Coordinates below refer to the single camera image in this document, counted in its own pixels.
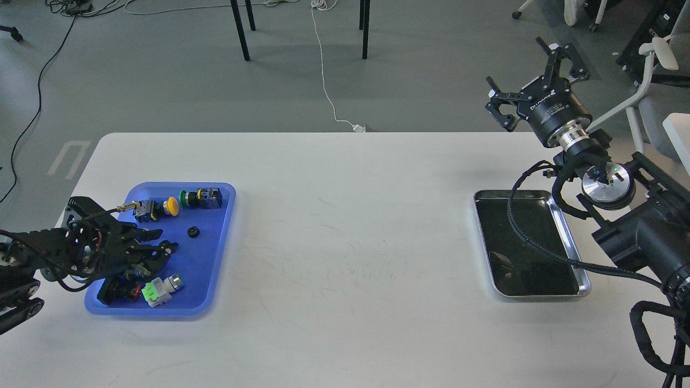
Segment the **table leg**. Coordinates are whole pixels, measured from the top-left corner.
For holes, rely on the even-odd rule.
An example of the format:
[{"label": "table leg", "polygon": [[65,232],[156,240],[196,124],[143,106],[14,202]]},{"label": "table leg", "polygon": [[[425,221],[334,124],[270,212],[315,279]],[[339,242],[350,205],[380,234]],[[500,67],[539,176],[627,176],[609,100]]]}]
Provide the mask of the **table leg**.
[{"label": "table leg", "polygon": [[364,29],[364,0],[359,0],[359,30]]},{"label": "table leg", "polygon": [[362,42],[362,59],[366,59],[369,50],[369,4],[371,0],[364,0],[364,40]]},{"label": "table leg", "polygon": [[249,49],[247,48],[247,39],[244,37],[242,18],[239,17],[239,6],[237,6],[237,0],[230,0],[230,6],[233,8],[233,16],[235,17],[235,25],[237,26],[237,35],[239,36],[239,44],[242,46],[242,55],[244,56],[245,61],[249,61]]},{"label": "table leg", "polygon": [[252,1],[244,0],[244,5],[247,7],[247,16],[249,17],[249,28],[252,31],[257,30],[257,26],[254,25],[254,12],[252,12]]}]

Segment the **stainless steel tray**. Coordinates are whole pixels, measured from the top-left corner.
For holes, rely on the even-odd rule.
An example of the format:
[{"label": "stainless steel tray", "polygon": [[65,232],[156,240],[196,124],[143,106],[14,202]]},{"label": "stainless steel tray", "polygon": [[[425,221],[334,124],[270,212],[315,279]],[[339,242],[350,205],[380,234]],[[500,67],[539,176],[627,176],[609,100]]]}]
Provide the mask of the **stainless steel tray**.
[{"label": "stainless steel tray", "polygon": [[[479,228],[480,235],[482,237],[482,245],[484,246],[484,252],[486,254],[486,263],[489,266],[489,275],[491,276],[491,284],[493,288],[504,298],[508,298],[513,301],[553,301],[553,300],[563,300],[564,298],[580,298],[589,294],[591,289],[591,284],[587,273],[583,269],[576,269],[570,266],[573,270],[573,275],[575,281],[577,282],[577,291],[573,294],[568,295],[506,295],[499,291],[499,287],[496,285],[496,281],[493,276],[493,271],[491,269],[491,262],[489,259],[490,253],[487,249],[486,238],[484,231],[482,230],[482,223],[480,221],[479,211],[477,209],[477,202],[479,200],[507,200],[510,195],[509,190],[482,190],[475,193],[475,215],[477,218],[477,227]],[[555,204],[551,194],[548,191],[533,191],[533,190],[519,190],[515,194],[515,201],[534,201],[538,202],[542,208],[548,209],[548,213],[551,214],[553,222],[555,224],[558,235],[560,236],[561,243],[565,250],[565,253],[569,259],[581,261],[578,249],[575,247],[575,242],[573,241],[573,236],[570,233],[568,224],[566,223],[565,216],[561,209]],[[512,228],[508,225],[508,232],[514,233]]]}]

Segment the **white cable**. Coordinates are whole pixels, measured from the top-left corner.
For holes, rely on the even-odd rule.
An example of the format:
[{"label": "white cable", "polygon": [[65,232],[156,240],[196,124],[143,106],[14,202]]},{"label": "white cable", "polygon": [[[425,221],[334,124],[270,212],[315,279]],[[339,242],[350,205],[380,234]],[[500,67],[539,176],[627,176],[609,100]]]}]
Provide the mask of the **white cable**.
[{"label": "white cable", "polygon": [[326,0],[311,0],[311,8],[316,8],[319,11],[330,11],[335,7],[335,4],[337,4],[338,0],[333,0],[333,5],[328,6],[326,3]]},{"label": "white cable", "polygon": [[335,121],[337,121],[339,123],[348,123],[352,126],[353,129],[355,129],[355,125],[350,123],[349,121],[338,119],[338,116],[335,114],[335,105],[333,105],[333,101],[331,101],[331,98],[328,96],[328,92],[326,92],[326,75],[324,73],[324,49],[321,46],[321,38],[319,38],[319,32],[316,29],[316,18],[314,18],[314,8],[316,8],[316,7],[311,8],[311,19],[314,21],[314,32],[316,33],[316,39],[319,41],[319,51],[321,52],[321,81],[322,81],[323,86],[324,86],[324,93],[326,93],[326,98],[328,99],[328,102],[330,102],[331,106],[333,107],[333,118],[335,119]]},{"label": "white cable", "polygon": [[[135,0],[127,0],[127,3],[125,3],[125,6],[123,9],[125,12],[128,14],[162,14],[166,12],[173,12],[173,11],[186,11],[186,10],[200,10],[204,8],[222,8],[222,7],[230,7],[230,4],[223,4],[220,6],[200,6],[200,7],[188,7],[188,8],[173,8],[171,10],[162,10],[162,11],[156,11],[156,12],[131,12],[127,9],[127,6],[130,5],[130,3],[134,2]],[[266,6],[266,7],[275,7],[280,3],[297,3],[299,0],[264,0],[262,3],[252,3],[252,6]]]},{"label": "white cable", "polygon": [[299,0],[264,0],[263,4],[266,7],[275,7],[280,3],[297,3]]}]

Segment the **green connector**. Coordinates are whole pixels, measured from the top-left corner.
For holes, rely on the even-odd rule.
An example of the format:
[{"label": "green connector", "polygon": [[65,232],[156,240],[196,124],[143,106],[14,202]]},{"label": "green connector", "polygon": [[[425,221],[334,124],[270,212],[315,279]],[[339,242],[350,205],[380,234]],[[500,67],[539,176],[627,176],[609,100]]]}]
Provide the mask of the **green connector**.
[{"label": "green connector", "polygon": [[156,287],[153,283],[146,283],[146,286],[141,289],[141,294],[144,296],[146,302],[152,302],[158,299],[158,293],[156,292]]}]

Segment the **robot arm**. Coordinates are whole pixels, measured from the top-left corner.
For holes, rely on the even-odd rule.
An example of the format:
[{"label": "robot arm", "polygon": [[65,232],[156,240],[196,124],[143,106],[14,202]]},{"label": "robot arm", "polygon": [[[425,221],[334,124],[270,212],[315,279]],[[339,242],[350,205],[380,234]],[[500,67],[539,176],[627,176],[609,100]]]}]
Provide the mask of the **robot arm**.
[{"label": "robot arm", "polygon": [[[685,347],[690,346],[687,317],[690,311],[690,192],[640,153],[633,154],[632,160],[625,164],[612,162],[607,153],[611,138],[600,129],[586,131],[592,116],[571,90],[573,78],[575,81],[587,78],[587,67],[572,45],[546,47],[540,38],[537,41],[549,55],[542,76],[518,93],[502,93],[496,83],[487,78],[491,100],[486,109],[502,128],[512,132],[517,125],[513,115],[499,111],[502,105],[510,104],[515,106],[517,116],[528,122],[544,147],[562,149],[554,157],[554,164],[544,161],[523,174],[513,192],[527,176],[538,170],[546,169],[544,176],[556,176],[552,188],[554,200],[566,213],[582,219],[592,217],[598,223],[600,229],[592,237],[616,267],[570,264],[607,275],[644,280],[659,287],[668,298],[669,306],[637,303],[631,311],[635,340],[644,359],[670,377],[667,378],[669,384],[673,377],[690,376],[690,366],[683,365]],[[573,62],[571,79],[558,74],[563,59]],[[564,183],[577,178],[582,182],[578,201],[584,210],[567,204],[561,196]],[[597,208],[615,210],[629,205],[635,195],[635,181],[646,189],[646,202],[617,220],[604,219]],[[509,219],[526,244],[541,254],[561,260],[525,236],[512,217],[510,202]],[[659,282],[637,273],[644,267],[649,267]],[[677,340],[671,363],[663,362],[654,352],[642,323],[644,312],[660,313],[675,320]]]},{"label": "robot arm", "polygon": [[[0,230],[0,334],[36,315],[43,300],[32,298],[39,288],[36,270],[67,291],[81,291],[93,281],[106,279],[98,299],[110,304],[128,297],[137,285],[151,280],[166,265],[177,243],[142,244],[161,237],[161,229],[140,229],[120,222],[111,213],[133,204],[105,211],[88,197],[71,197],[60,228],[9,233]],[[69,287],[71,276],[82,287]]]}]

